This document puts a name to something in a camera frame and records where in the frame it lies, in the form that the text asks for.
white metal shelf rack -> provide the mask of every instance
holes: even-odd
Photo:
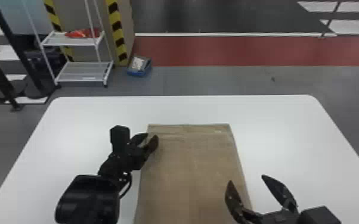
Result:
[[[35,33],[36,39],[39,42],[39,46],[44,55],[47,67],[49,72],[51,73],[52,78],[54,79],[54,83],[58,85],[59,82],[103,82],[103,85],[107,87],[107,79],[109,78],[109,74],[114,66],[114,61],[112,57],[112,53],[109,47],[109,43],[106,38],[106,33],[104,30],[103,22],[100,16],[100,11],[96,0],[93,0],[94,7],[96,9],[96,14],[99,20],[99,24],[101,26],[102,31],[100,32],[100,36],[96,38],[94,32],[94,26],[92,22],[92,15],[89,10],[89,0],[83,0],[85,3],[86,13],[88,15],[89,26],[91,28],[92,38],[68,38],[65,36],[65,33],[52,31],[42,42],[39,39],[38,32],[33,23],[32,17],[29,14],[29,10],[27,9],[24,1],[22,2],[26,13],[29,17],[29,21],[31,23],[32,29]],[[107,50],[109,52],[110,61],[102,61],[99,53],[99,46],[102,40],[106,41]],[[56,76],[50,66],[50,63],[47,59],[45,53],[46,46],[92,46],[95,48],[97,61],[96,62],[71,62],[68,60],[67,63],[61,69],[59,74]]]

beige cloth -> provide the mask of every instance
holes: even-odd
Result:
[[[229,125],[149,125],[160,144],[142,168],[135,224],[234,224],[224,201],[233,180],[249,197]]]

concrete floor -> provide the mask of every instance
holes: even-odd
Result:
[[[130,77],[123,69],[116,69],[107,89],[101,85],[64,86],[52,99],[262,94],[315,96],[359,155],[359,67],[155,67],[145,78]],[[27,105],[23,111],[11,113],[10,106],[0,105],[0,185],[47,106]]]

red object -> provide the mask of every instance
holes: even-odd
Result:
[[[94,28],[93,31],[95,32],[95,38],[100,36],[100,29]],[[77,29],[69,31],[65,34],[69,38],[93,38],[92,29]]]
[[[154,66],[359,66],[359,37],[137,37]]]

shelf tier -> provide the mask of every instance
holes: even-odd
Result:
[[[98,38],[69,38],[65,33],[52,31],[43,41],[43,46],[99,46],[104,37],[104,31]]]
[[[58,74],[57,82],[104,82],[107,83],[114,62],[67,62]]]

